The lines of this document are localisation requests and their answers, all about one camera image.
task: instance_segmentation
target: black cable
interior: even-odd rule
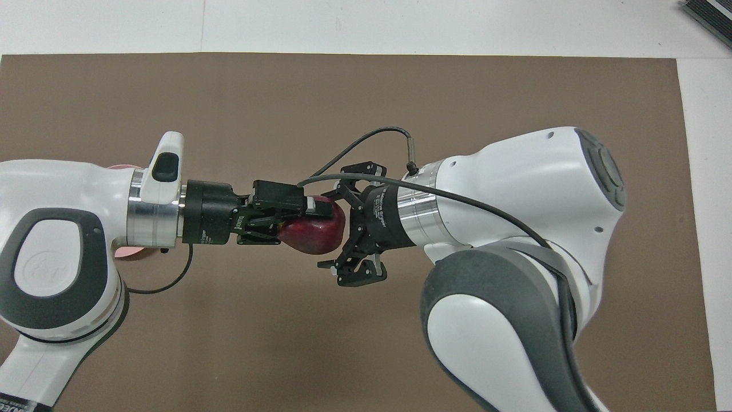
[[[334,173],[334,174],[323,174],[321,176],[312,176],[305,180],[303,180],[300,183],[297,183],[298,187],[302,187],[305,185],[309,185],[314,182],[319,182],[322,180],[341,180],[341,179],[353,179],[353,180],[369,180],[372,182],[381,182],[381,183],[388,183],[390,185],[397,185],[401,186],[403,188],[412,189],[415,191],[423,191],[425,193],[434,194],[436,196],[446,197],[447,199],[452,199],[457,202],[465,203],[466,205],[470,205],[472,207],[477,207],[479,209],[483,209],[486,212],[492,213],[499,218],[504,219],[505,221],[510,222],[511,224],[515,225],[517,228],[521,229],[523,232],[525,232],[531,239],[534,239],[539,246],[545,247],[547,249],[551,249],[551,246],[549,246],[549,243],[544,240],[541,236],[539,236],[538,233],[536,233],[531,227],[529,227],[527,224],[523,223],[522,221],[518,220],[518,218],[508,214],[507,212],[504,212],[501,209],[498,209],[495,206],[488,205],[483,202],[479,202],[475,199],[471,199],[469,197],[462,196],[460,194],[454,194],[448,191],[443,191],[436,188],[431,188],[429,186],[423,186],[423,185],[417,185],[415,183],[411,182],[405,182],[403,180],[396,180],[396,179],[390,179],[388,177],[382,177],[382,176],[373,176],[371,174],[362,174],[362,173]]]
[[[183,271],[181,272],[181,274],[179,274],[178,277],[174,281],[172,281],[171,283],[169,283],[163,287],[159,287],[159,288],[153,289],[153,290],[140,290],[140,289],[133,289],[131,287],[128,287],[127,290],[129,290],[130,293],[137,293],[138,295],[154,295],[155,293],[160,293],[160,292],[166,291],[166,290],[172,288],[173,286],[175,286],[178,282],[181,281],[181,279],[183,279],[183,276],[185,276],[185,274],[188,273],[188,269],[190,268],[190,263],[192,261],[193,261],[193,244],[188,243],[188,261],[185,263],[185,267],[183,268]]]
[[[376,134],[379,134],[381,132],[399,132],[402,133],[407,138],[407,156],[408,156],[408,163],[407,163],[407,172],[410,176],[414,176],[417,174],[417,171],[419,171],[419,167],[414,162],[414,138],[409,134],[407,130],[404,130],[402,128],[399,128],[397,126],[386,126],[383,128],[374,129],[365,135],[359,137],[351,143],[347,148],[345,148],[341,153],[338,153],[337,156],[335,156],[330,162],[326,163],[325,166],[321,167],[317,172],[313,173],[310,177],[320,176],[328,170],[330,166],[333,166],[337,161],[339,161],[343,156],[348,154],[354,147],[358,146],[362,141],[370,138],[371,136],[374,136]]]

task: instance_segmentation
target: pink object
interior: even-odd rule
[[[109,166],[107,169],[142,169],[142,167],[135,166],[134,164],[116,164],[114,166]],[[124,246],[114,251],[114,257],[129,257],[140,253],[143,250],[145,250],[145,248]]]

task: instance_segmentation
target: silver metal ring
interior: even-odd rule
[[[183,212],[186,186],[181,185],[180,197],[168,205],[153,205],[140,199],[143,170],[132,173],[130,196],[127,200],[127,245],[170,248],[183,235]]]
[[[442,161],[429,163],[423,166],[416,175],[407,176],[403,180],[434,188],[437,184],[437,172],[440,165],[442,165]],[[397,193],[397,209],[402,227],[415,245],[461,244],[445,227],[437,207],[437,196],[400,187]]]

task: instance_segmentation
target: white plastic housing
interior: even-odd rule
[[[498,141],[473,155],[425,165],[416,177],[404,180],[488,203],[528,224],[553,243],[587,284],[589,299],[575,297],[584,306],[584,321],[597,310],[605,254],[622,212],[598,186],[575,128]],[[433,262],[465,247],[528,239],[508,221],[451,199],[401,188],[399,202],[407,234]]]
[[[13,278],[29,295],[56,295],[76,280],[80,255],[79,227],[74,222],[40,221],[18,252]]]
[[[153,168],[162,153],[178,156],[177,177],[172,182],[160,182],[153,177]],[[178,200],[181,186],[181,165],[183,164],[183,135],[178,132],[165,132],[152,156],[150,166],[145,169],[140,189],[140,199],[153,205],[169,205]]]
[[[427,335],[442,364],[499,411],[554,411],[513,326],[488,302],[442,298],[430,311]]]

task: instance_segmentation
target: black button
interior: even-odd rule
[[[178,178],[178,155],[163,152],[157,156],[155,166],[152,167],[152,178],[158,182],[175,182]]]

